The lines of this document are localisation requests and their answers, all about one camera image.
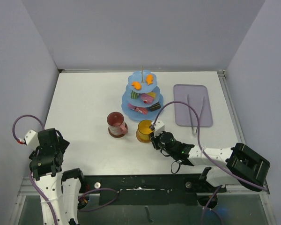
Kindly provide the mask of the pink patterned mug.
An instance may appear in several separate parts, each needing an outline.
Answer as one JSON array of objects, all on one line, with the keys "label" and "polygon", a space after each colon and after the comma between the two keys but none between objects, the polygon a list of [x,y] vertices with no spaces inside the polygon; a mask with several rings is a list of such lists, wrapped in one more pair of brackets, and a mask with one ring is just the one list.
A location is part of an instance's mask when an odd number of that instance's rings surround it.
[{"label": "pink patterned mug", "polygon": [[120,112],[111,112],[107,116],[107,123],[108,123],[108,129],[114,135],[120,135],[120,134],[126,135],[128,133],[128,128],[125,123],[124,116]]}]

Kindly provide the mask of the chocolate layered cake slice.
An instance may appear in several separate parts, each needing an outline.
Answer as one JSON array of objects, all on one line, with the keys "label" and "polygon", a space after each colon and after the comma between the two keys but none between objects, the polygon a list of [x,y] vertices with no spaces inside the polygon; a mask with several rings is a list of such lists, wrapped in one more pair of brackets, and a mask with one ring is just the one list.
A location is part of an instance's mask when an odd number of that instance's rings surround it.
[{"label": "chocolate layered cake slice", "polygon": [[153,111],[156,111],[156,110],[158,110],[158,109],[160,109],[160,108],[161,108],[161,105],[160,105],[159,102],[157,102],[157,103],[151,105],[151,106],[149,107],[149,110],[150,110],[151,112],[153,112]]}]

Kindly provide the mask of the pink strawberry cake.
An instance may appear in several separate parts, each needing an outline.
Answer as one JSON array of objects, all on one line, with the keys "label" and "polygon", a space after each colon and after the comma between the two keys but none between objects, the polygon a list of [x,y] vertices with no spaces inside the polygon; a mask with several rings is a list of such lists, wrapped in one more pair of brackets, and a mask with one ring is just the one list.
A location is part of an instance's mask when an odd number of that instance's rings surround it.
[{"label": "pink strawberry cake", "polygon": [[154,99],[151,96],[147,95],[146,93],[141,94],[140,99],[145,104],[151,104],[154,101]]}]

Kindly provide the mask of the red pink macaron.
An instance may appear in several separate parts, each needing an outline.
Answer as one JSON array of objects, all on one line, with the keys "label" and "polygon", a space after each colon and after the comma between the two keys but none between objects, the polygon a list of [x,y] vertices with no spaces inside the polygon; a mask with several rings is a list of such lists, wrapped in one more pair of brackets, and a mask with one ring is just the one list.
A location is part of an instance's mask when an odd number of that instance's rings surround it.
[{"label": "red pink macaron", "polygon": [[144,115],[147,115],[148,113],[148,109],[144,107],[136,107],[135,111]]}]

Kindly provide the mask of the orange cookie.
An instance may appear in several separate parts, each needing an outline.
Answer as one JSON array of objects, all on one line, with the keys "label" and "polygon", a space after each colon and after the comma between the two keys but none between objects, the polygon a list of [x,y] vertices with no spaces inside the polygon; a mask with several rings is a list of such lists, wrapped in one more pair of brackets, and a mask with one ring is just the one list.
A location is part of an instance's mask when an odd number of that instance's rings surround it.
[{"label": "orange cookie", "polygon": [[141,83],[139,83],[137,81],[133,81],[131,86],[133,86],[136,90],[141,90],[141,88],[142,88]]},{"label": "orange cookie", "polygon": [[146,77],[146,83],[147,85],[151,85],[154,82],[154,76],[152,74],[148,74]]}]

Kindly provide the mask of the yellow pink cake slice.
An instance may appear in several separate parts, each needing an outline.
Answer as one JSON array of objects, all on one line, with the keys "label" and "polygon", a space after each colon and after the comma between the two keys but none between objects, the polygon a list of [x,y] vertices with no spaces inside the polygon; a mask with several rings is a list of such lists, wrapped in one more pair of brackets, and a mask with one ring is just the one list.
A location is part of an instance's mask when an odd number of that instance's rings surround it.
[{"label": "yellow pink cake slice", "polygon": [[149,93],[147,93],[147,95],[151,96],[153,99],[155,99],[155,97],[156,97],[155,92],[149,92]]}]

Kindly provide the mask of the brown wooden coaster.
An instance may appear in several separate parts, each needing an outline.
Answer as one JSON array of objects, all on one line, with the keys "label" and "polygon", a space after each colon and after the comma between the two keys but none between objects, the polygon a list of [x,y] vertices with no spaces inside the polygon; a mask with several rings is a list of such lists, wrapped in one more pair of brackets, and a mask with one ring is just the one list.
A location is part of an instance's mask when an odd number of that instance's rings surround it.
[{"label": "brown wooden coaster", "polygon": [[108,129],[109,134],[114,137],[114,138],[121,138],[123,136],[125,136],[125,134],[120,134],[120,135],[114,135],[109,129]]}]

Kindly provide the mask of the yellow enamel mug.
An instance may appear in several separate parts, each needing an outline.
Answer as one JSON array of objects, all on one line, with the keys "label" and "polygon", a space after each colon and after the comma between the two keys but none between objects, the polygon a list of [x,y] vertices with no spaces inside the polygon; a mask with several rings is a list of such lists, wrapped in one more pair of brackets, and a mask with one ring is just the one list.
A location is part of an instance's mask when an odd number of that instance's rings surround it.
[{"label": "yellow enamel mug", "polygon": [[139,122],[137,130],[142,139],[145,139],[146,136],[149,136],[149,138],[150,138],[150,134],[153,132],[149,128],[151,126],[151,124],[152,124],[152,121],[150,121],[150,120],[142,120]]}]

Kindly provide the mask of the woven rattan coaster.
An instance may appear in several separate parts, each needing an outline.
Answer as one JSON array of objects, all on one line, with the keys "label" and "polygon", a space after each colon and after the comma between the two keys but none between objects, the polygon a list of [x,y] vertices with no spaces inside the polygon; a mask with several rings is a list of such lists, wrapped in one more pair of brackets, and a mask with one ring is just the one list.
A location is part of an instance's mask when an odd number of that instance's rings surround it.
[{"label": "woven rattan coaster", "polygon": [[151,142],[149,136],[146,136],[145,139],[142,139],[140,134],[139,134],[139,132],[138,132],[138,130],[136,131],[136,138],[141,143],[149,143],[149,142]]}]

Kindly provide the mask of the green striped macaron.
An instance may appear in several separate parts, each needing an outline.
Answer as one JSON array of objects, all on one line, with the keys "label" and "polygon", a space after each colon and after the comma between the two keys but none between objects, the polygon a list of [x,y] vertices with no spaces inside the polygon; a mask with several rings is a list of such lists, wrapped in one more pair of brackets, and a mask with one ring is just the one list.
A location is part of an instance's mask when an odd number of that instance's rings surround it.
[{"label": "green striped macaron", "polygon": [[139,96],[139,93],[135,92],[135,91],[131,91],[131,94],[130,94],[130,98],[131,99],[137,99]]}]

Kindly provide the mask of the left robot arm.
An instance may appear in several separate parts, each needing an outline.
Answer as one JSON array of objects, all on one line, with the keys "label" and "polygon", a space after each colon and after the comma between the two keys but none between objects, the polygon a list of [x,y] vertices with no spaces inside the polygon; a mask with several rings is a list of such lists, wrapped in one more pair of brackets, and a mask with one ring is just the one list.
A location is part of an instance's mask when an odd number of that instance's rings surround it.
[{"label": "left robot arm", "polygon": [[45,225],[77,225],[78,194],[86,187],[80,168],[63,172],[63,156],[69,146],[61,133],[54,129],[25,136],[26,145],[33,149],[30,159],[30,181],[40,195]]}]

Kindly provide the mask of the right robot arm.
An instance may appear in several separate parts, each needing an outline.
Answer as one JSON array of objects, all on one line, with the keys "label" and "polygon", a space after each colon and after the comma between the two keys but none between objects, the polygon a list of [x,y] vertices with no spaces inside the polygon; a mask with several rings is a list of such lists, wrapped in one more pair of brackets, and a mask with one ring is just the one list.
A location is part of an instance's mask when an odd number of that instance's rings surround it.
[{"label": "right robot arm", "polygon": [[199,186],[209,192],[220,185],[238,185],[252,191],[266,191],[270,162],[243,143],[234,147],[201,150],[199,146],[177,141],[171,132],[149,136],[154,149],[171,157],[179,166],[205,167]]}]

